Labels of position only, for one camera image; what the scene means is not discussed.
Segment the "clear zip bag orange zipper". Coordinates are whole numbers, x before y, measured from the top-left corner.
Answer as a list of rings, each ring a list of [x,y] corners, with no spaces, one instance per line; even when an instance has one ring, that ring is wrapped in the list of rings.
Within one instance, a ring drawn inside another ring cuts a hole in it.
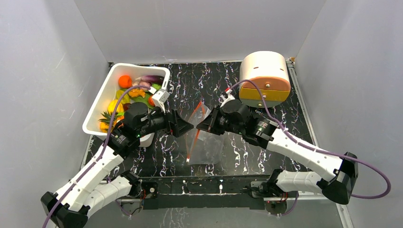
[[[188,122],[197,126],[210,112],[210,109],[200,101]],[[223,135],[215,135],[197,128],[191,129],[185,135],[187,163],[189,165],[219,163],[222,156],[223,141]]]

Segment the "toy pineapple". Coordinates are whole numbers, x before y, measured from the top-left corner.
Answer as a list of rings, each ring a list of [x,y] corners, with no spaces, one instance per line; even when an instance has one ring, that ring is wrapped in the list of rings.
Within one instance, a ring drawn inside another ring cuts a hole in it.
[[[115,126],[115,124],[124,119],[124,112],[119,112],[115,115],[114,117],[114,122],[113,122],[113,127]],[[107,133],[108,129],[109,129],[109,123],[111,120],[111,114],[107,111],[102,113],[102,118],[100,118],[99,121],[99,129],[101,130],[101,132],[103,133]]]

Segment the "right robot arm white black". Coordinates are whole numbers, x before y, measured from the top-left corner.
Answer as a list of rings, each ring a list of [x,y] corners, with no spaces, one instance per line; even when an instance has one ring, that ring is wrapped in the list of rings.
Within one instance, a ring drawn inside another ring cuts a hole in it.
[[[310,169],[309,172],[274,171],[266,185],[274,197],[304,191],[322,194],[342,205],[350,201],[357,178],[354,154],[347,152],[344,158],[322,154],[312,144],[286,135],[277,123],[251,112],[239,100],[214,107],[196,128],[216,135],[239,134],[251,145],[280,153]]]

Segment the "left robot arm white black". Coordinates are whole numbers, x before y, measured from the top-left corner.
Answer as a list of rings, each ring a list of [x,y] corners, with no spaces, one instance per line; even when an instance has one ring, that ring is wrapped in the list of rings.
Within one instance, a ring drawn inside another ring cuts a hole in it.
[[[193,125],[174,109],[164,112],[156,107],[150,111],[143,103],[132,103],[91,161],[63,187],[41,197],[47,215],[43,227],[52,221],[59,228],[82,228],[95,212],[110,202],[124,196],[139,197],[144,192],[142,180],[130,171],[105,185],[100,182],[139,147],[143,136],[164,131],[181,137],[191,129]]]

